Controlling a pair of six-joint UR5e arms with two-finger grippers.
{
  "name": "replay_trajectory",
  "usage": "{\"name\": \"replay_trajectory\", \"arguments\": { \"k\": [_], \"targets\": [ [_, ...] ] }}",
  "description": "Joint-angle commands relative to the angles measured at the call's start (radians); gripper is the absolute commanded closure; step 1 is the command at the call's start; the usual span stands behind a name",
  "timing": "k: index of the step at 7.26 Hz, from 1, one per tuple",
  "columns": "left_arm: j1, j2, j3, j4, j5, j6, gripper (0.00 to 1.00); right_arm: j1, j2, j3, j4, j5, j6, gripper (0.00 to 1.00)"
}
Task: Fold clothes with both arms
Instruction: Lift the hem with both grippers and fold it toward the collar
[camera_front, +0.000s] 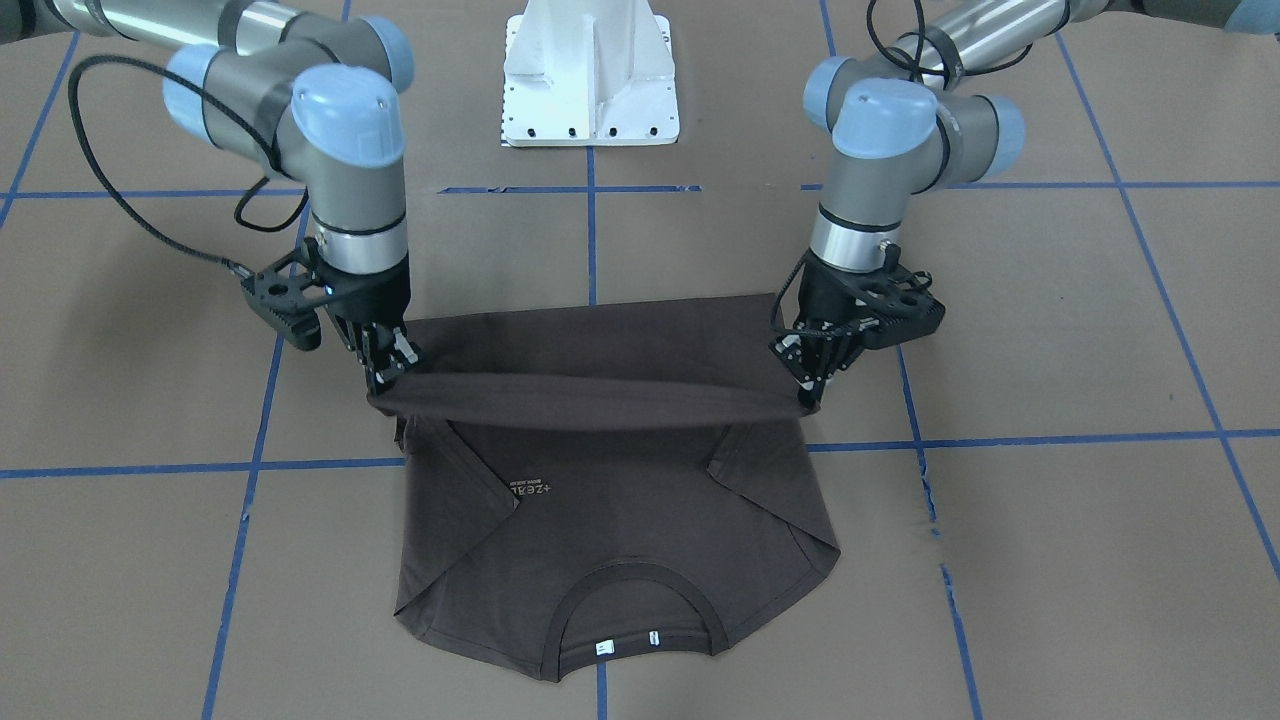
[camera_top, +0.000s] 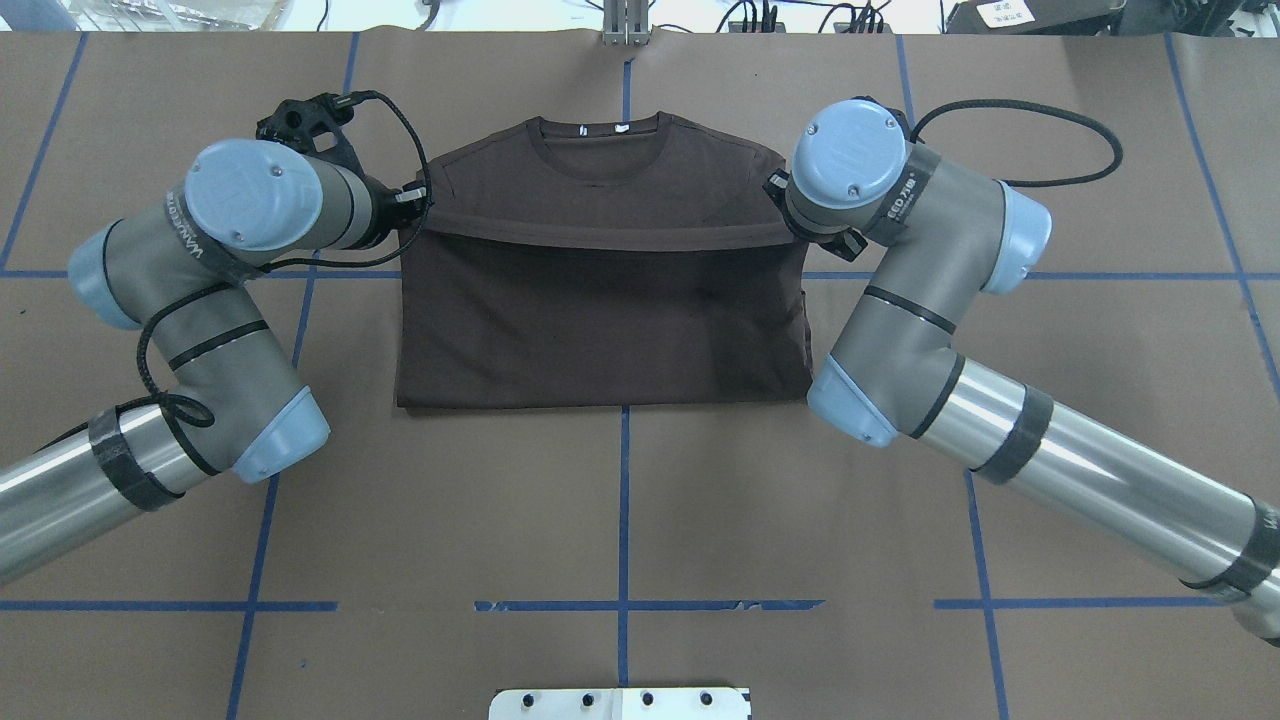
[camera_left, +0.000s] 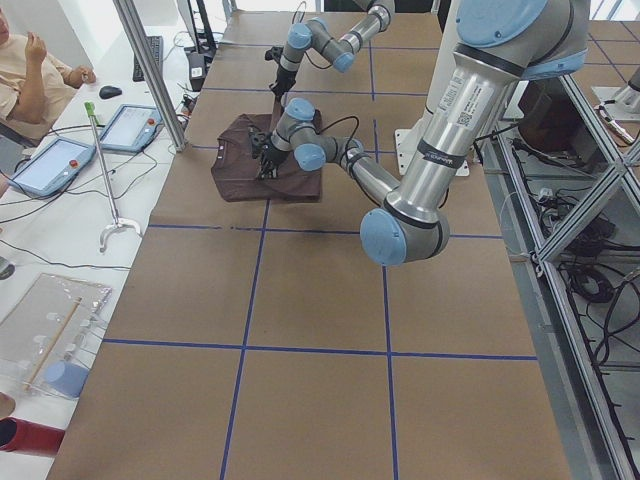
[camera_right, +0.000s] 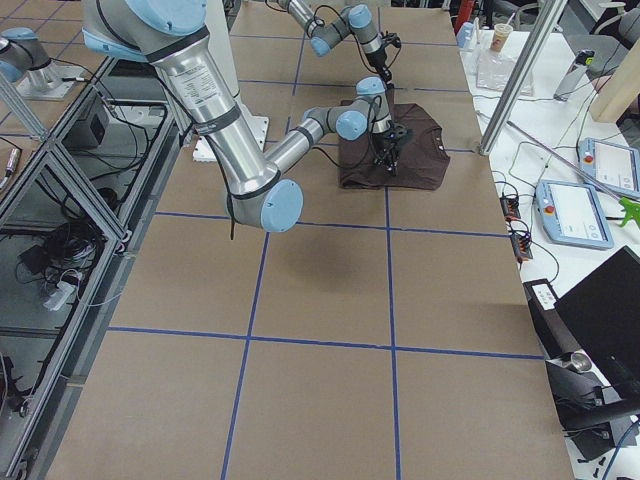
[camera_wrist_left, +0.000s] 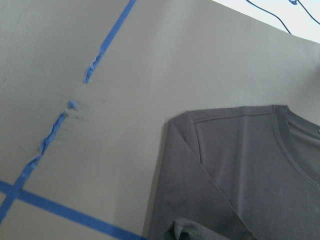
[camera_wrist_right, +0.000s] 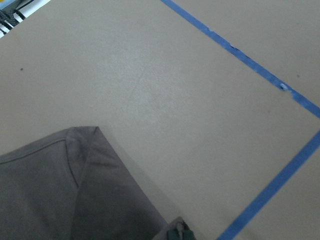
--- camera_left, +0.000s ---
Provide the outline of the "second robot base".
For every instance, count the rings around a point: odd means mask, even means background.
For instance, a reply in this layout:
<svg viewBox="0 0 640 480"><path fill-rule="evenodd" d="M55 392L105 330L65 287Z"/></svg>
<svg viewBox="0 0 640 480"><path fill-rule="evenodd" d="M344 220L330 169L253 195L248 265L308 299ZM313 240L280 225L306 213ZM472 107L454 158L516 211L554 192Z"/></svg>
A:
<svg viewBox="0 0 640 480"><path fill-rule="evenodd" d="M636 69L624 86L595 86L592 91L599 100L598 107L604 110L607 119L639 121L639 69Z"/></svg>

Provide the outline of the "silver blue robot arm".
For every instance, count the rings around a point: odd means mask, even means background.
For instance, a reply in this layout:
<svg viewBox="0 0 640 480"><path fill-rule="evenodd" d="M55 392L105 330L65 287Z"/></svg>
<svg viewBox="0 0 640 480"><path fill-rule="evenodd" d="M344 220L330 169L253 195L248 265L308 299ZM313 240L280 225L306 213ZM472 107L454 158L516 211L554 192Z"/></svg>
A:
<svg viewBox="0 0 640 480"><path fill-rule="evenodd" d="M265 52L265 59L277 64L275 81L269 86L274 94L274 106L281 107L282 99L296 83L296 76L308 50L316 51L330 67L344 73L354 63L355 56L374 36L385 32L396 13L395 2L356 1L366 16L339 39L333 37L320 17L293 22L282 46Z"/></svg>
<svg viewBox="0 0 640 480"><path fill-rule="evenodd" d="M278 121L259 152L263 178L293 157L304 171L339 165L375 203L360 225L364 251L384 266L438 255L449 224L439 205L472 144L506 90L521 80L579 70L586 59L590 5L586 1L463 1L447 23L457 40L454 68L423 129L408 168L396 178L353 137L319 133L314 106L277 100Z"/></svg>

